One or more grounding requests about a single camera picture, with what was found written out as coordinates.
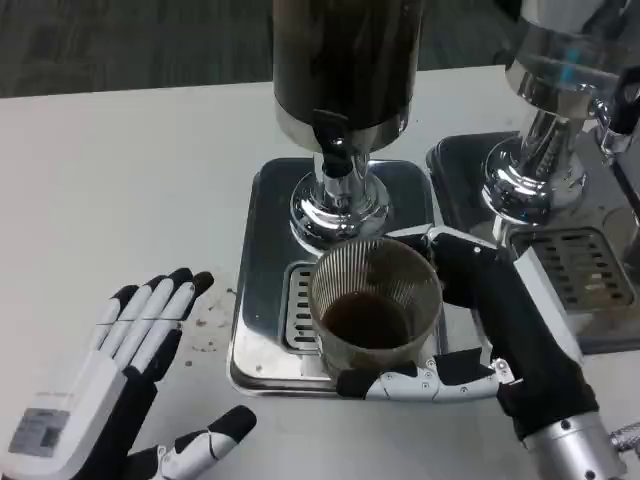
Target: gray carpet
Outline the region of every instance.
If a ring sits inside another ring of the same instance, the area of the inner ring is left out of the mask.
[[[271,79],[271,0],[0,0],[0,97]],[[488,65],[491,0],[427,0],[419,68]]]

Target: coffee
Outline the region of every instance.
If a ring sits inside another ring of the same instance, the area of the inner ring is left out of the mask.
[[[351,130],[383,123],[411,100],[423,0],[274,0],[275,95],[311,125],[315,110]]]
[[[335,336],[361,348],[397,348],[409,341],[404,309],[373,293],[341,296],[329,306],[322,323]]]

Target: metal drip tray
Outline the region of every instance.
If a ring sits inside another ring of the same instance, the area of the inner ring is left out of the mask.
[[[633,303],[633,287],[609,242],[595,228],[516,232],[510,243],[518,257],[533,247],[569,313]]]
[[[373,160],[369,168],[391,199],[387,231],[432,222],[430,184],[419,167]],[[306,297],[317,255],[298,243],[289,224],[291,193],[312,169],[311,159],[277,159],[254,180],[228,361],[232,382],[247,393],[335,395],[317,354]],[[436,338],[426,352],[436,353]],[[445,344],[446,335],[438,340]]]
[[[309,264],[296,265],[291,269],[283,340],[285,347],[296,353],[315,353],[318,348],[307,297],[312,269],[313,265]]]

